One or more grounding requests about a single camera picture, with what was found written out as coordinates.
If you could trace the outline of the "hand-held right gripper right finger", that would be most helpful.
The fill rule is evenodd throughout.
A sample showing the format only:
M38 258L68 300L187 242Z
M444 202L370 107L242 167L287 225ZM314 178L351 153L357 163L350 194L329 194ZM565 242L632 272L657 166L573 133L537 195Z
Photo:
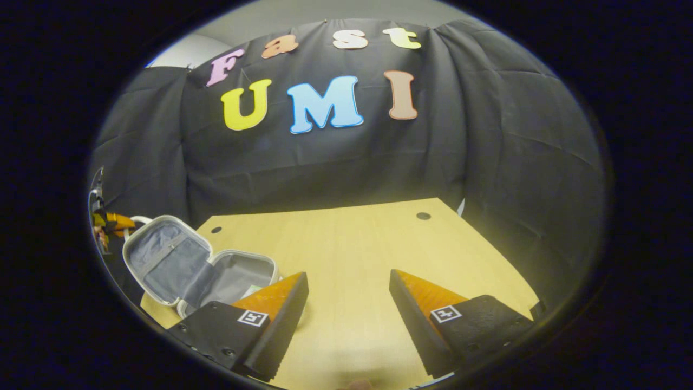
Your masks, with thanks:
M491 295L465 298L399 269L389 274L389 292L435 379L487 363L534 326Z

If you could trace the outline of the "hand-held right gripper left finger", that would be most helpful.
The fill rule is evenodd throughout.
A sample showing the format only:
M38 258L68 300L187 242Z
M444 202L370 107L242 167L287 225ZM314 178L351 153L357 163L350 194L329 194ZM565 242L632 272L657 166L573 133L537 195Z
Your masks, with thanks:
M168 333L228 371L270 382L277 375L308 296L308 276L297 272L236 303L206 303Z

